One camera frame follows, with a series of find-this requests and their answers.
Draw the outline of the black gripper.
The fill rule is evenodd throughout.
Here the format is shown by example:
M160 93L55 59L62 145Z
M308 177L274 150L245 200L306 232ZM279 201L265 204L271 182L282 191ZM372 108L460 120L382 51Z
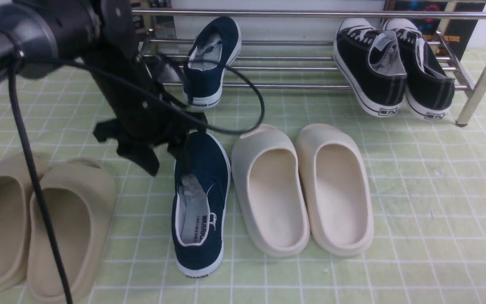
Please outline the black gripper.
M115 46L94 46L81 59L115 115L96 124L97 141L116 140L116 153L151 176L157 175L160 163L149 146L168 144L167 151L175 159L174 175L188 174L189 131L205 131L208 120L202 113L188 111L158 79L172 60L150 64L151 59L139 50L123 52Z

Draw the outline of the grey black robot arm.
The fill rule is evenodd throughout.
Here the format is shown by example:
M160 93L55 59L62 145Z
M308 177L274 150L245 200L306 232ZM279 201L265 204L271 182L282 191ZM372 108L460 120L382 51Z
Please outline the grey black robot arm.
M139 52L127 0L13 0L0 5L0 83L6 78L17 105L16 75L40 79L68 65L88 71L112 108L114 119L99 122L100 143L117 141L117 154L155 176L154 147L190 169L191 130L205 131L202 114L183 110L169 94L157 67Z

